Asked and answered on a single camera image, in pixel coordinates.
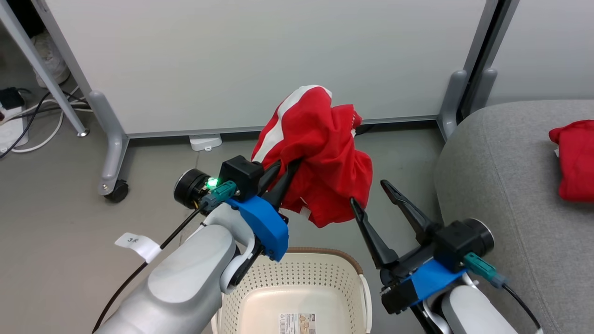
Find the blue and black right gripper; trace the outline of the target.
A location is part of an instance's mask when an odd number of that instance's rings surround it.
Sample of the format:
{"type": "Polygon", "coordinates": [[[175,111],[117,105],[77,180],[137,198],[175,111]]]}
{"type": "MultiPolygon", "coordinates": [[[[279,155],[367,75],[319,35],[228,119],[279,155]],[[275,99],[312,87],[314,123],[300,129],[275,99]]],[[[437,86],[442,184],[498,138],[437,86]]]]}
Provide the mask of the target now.
{"type": "Polygon", "coordinates": [[[380,185],[407,218],[416,241],[421,243],[407,254],[399,256],[386,245],[359,202],[354,197],[350,197],[349,202],[374,266],[380,270],[381,303],[388,314],[399,314],[454,283],[467,272],[467,268],[450,270],[438,262],[433,256],[435,244],[432,240],[439,230],[439,223],[426,216],[388,180],[380,180],[380,185]]]}

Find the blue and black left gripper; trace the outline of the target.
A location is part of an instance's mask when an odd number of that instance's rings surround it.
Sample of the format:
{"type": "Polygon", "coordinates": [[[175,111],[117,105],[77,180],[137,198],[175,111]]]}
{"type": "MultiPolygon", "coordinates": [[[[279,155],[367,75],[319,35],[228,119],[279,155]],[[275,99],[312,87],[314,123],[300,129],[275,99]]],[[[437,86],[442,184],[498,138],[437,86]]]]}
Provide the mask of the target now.
{"type": "Polygon", "coordinates": [[[251,231],[258,237],[265,249],[265,255],[280,262],[288,249],[288,224],[277,212],[284,201],[293,178],[303,161],[295,159],[285,166],[281,160],[269,165],[258,182],[258,195],[265,194],[265,199],[254,196],[244,202],[227,199],[226,203],[239,209],[251,231]]]}

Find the red garment with white stripes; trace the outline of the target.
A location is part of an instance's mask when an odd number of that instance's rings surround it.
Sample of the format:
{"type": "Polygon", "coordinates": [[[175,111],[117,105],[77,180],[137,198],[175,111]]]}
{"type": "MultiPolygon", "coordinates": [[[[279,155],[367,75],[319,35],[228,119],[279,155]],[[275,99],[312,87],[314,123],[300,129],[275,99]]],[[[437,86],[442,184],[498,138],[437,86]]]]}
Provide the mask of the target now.
{"type": "Polygon", "coordinates": [[[355,148],[362,118],[352,104],[332,105],[332,93],[303,85],[276,108],[259,134],[251,160],[268,168],[300,160],[281,207],[305,216],[314,226],[354,218],[350,199],[366,207],[373,183],[373,161],[355,148]]]}

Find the plain red garment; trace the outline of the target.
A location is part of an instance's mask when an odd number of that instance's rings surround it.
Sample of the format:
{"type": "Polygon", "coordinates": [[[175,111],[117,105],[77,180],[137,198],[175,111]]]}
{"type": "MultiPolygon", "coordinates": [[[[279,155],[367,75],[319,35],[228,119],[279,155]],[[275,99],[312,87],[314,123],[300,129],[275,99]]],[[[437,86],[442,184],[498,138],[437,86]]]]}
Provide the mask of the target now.
{"type": "Polygon", "coordinates": [[[548,135],[558,145],[562,172],[560,197],[566,201],[594,203],[594,120],[554,128],[548,135]]]}

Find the grey fabric sofa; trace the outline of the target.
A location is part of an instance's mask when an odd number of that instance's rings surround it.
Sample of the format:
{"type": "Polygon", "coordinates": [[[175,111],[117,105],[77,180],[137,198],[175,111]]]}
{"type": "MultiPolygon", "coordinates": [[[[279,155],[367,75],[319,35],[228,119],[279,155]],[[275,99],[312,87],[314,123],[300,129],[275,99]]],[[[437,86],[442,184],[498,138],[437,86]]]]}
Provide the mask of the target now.
{"type": "Polygon", "coordinates": [[[594,334],[594,203],[564,201],[549,131],[594,120],[594,101],[523,101],[471,114],[435,170],[443,220],[477,218],[494,235],[486,260],[544,334],[594,334]]]}

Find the white power adapter box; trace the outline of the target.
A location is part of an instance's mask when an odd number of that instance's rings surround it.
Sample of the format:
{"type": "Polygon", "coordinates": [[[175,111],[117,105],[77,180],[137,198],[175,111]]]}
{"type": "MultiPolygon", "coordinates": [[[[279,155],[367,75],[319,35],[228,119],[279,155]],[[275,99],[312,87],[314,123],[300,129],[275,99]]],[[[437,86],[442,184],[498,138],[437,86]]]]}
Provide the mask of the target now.
{"type": "Polygon", "coordinates": [[[191,149],[196,152],[210,152],[212,148],[220,146],[223,142],[221,135],[190,135],[189,142],[191,149]]]}

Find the beige perforated laundry basket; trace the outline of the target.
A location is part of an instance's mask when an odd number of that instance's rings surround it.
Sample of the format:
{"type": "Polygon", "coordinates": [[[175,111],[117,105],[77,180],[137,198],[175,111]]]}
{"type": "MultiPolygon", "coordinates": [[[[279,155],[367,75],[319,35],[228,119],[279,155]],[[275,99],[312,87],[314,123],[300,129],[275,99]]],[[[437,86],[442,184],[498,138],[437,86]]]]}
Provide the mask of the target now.
{"type": "Polygon", "coordinates": [[[373,305],[361,266],[343,251],[291,247],[259,258],[223,296],[213,334],[278,334],[282,313],[314,313],[317,334],[371,334],[373,305]]]}

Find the large white partition panel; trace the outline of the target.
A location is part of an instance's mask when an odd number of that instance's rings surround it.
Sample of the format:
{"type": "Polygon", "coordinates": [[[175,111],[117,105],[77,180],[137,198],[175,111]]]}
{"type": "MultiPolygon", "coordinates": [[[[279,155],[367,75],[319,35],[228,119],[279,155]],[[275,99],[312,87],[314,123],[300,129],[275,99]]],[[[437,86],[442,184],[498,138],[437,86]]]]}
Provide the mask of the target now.
{"type": "Polygon", "coordinates": [[[495,0],[32,0],[130,137],[255,131],[321,85],[365,123],[433,119],[495,0]]]}

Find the printed basket bottom label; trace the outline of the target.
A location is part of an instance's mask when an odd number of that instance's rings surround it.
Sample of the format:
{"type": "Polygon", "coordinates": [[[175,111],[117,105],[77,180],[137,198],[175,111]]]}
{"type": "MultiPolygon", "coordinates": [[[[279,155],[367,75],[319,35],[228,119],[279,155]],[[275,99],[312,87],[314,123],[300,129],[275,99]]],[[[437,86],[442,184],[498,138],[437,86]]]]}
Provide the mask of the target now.
{"type": "Polygon", "coordinates": [[[278,334],[317,334],[314,313],[282,313],[278,317],[278,334]]]}

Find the black caster wheel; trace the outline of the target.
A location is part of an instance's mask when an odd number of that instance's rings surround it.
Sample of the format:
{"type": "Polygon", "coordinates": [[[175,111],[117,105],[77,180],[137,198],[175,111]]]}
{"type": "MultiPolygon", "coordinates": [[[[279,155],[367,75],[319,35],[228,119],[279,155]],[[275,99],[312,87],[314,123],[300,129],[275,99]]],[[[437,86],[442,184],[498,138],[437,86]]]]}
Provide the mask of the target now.
{"type": "Polygon", "coordinates": [[[123,201],[129,192],[129,186],[128,183],[125,180],[117,180],[113,191],[110,192],[109,194],[104,195],[104,198],[110,202],[110,203],[121,203],[121,201],[123,201]]]}

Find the grey partition leg with caster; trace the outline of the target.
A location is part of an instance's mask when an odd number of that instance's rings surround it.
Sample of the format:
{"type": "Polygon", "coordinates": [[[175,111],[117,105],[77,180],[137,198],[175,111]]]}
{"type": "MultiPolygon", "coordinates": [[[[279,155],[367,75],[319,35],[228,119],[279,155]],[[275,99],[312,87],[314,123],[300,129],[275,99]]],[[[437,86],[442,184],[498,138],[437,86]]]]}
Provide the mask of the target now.
{"type": "Polygon", "coordinates": [[[106,156],[97,188],[98,193],[104,197],[113,191],[116,181],[120,180],[119,174],[129,144],[129,137],[123,130],[104,93],[93,90],[87,96],[87,101],[89,101],[93,114],[95,114],[107,139],[106,156]]]}

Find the narrow white partition panel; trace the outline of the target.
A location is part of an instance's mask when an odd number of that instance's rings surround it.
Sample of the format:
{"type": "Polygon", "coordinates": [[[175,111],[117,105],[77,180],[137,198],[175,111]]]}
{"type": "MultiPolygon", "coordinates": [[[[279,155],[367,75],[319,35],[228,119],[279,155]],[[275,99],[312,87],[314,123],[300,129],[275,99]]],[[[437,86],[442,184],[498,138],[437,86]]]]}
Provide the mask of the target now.
{"type": "Polygon", "coordinates": [[[594,0],[519,0],[487,105],[594,100],[594,0]]]}

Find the white shoe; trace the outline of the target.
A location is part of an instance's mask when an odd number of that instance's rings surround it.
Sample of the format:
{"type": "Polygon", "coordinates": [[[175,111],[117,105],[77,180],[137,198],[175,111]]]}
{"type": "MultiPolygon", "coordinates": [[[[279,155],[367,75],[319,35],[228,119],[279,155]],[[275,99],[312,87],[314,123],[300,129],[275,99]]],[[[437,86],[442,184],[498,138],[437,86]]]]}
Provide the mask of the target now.
{"type": "Polygon", "coordinates": [[[71,72],[49,32],[45,30],[32,37],[31,41],[54,80],[64,84],[71,72]]]}

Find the grey metal table leg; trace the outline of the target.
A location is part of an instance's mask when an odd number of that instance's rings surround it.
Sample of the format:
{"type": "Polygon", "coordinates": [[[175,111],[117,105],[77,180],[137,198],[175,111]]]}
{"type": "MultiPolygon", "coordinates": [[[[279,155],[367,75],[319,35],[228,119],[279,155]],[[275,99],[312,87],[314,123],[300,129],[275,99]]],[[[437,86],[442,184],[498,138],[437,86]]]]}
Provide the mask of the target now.
{"type": "Polygon", "coordinates": [[[6,31],[18,45],[24,56],[28,59],[29,63],[39,74],[40,78],[46,84],[49,93],[53,95],[58,105],[61,107],[66,118],[70,121],[74,129],[77,131],[78,137],[85,137],[89,133],[88,129],[83,126],[80,118],[76,115],[70,102],[65,97],[60,86],[54,80],[51,72],[47,69],[47,66],[35,49],[24,28],[19,23],[17,17],[9,7],[6,0],[0,0],[0,21],[6,28],[6,31]]]}

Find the white power strip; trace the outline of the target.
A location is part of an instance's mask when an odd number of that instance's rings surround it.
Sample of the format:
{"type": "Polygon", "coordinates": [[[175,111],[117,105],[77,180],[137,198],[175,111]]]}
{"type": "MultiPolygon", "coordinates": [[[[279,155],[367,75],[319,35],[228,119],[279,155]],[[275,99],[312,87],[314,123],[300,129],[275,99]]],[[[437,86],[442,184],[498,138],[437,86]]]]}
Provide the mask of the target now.
{"type": "Polygon", "coordinates": [[[13,109],[5,109],[0,106],[0,112],[4,119],[0,121],[0,155],[6,154],[8,149],[16,142],[16,140],[24,132],[27,127],[27,118],[16,118],[23,114],[23,106],[13,109]]]}

